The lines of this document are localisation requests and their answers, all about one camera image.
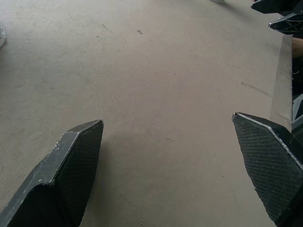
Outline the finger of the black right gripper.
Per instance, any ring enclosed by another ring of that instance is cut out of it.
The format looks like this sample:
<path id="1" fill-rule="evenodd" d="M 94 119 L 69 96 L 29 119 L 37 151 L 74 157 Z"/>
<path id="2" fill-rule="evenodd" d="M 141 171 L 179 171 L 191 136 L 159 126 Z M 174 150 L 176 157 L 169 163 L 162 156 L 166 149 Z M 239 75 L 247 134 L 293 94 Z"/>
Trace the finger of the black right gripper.
<path id="1" fill-rule="evenodd" d="M 303 11 L 302 0 L 255 0 L 251 8 L 263 14 L 289 15 Z"/>
<path id="2" fill-rule="evenodd" d="M 301 34 L 303 32 L 303 13 L 291 13 L 270 23 L 269 27 L 285 35 Z"/>

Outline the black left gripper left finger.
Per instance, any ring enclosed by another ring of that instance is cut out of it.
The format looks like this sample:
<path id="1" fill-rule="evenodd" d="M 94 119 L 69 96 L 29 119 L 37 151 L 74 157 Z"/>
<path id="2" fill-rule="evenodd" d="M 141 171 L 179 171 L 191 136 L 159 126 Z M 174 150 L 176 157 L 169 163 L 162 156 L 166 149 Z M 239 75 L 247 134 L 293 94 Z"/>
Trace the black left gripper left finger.
<path id="1" fill-rule="evenodd" d="M 66 131 L 0 213 L 2 227 L 78 227 L 96 176 L 104 124 Z"/>

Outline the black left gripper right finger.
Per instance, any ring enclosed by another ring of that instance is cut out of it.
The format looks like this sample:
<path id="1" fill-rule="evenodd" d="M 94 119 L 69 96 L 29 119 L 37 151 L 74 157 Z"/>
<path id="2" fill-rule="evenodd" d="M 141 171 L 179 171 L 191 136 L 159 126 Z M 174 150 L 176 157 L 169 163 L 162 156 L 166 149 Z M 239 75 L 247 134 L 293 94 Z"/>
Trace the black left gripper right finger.
<path id="1" fill-rule="evenodd" d="M 246 171 L 277 227 L 303 225 L 303 146 L 282 125 L 253 115 L 232 116 Z"/>

